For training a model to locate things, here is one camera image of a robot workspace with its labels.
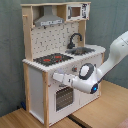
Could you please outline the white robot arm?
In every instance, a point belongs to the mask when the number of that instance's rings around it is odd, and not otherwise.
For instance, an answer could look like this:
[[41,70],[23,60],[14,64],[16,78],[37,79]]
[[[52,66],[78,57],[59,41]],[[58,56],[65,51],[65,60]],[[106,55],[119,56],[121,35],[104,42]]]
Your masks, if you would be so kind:
[[63,85],[87,94],[94,94],[98,90],[98,84],[102,78],[127,55],[128,31],[112,42],[109,57],[99,68],[91,63],[86,63],[80,68],[78,76],[54,73],[53,78]]

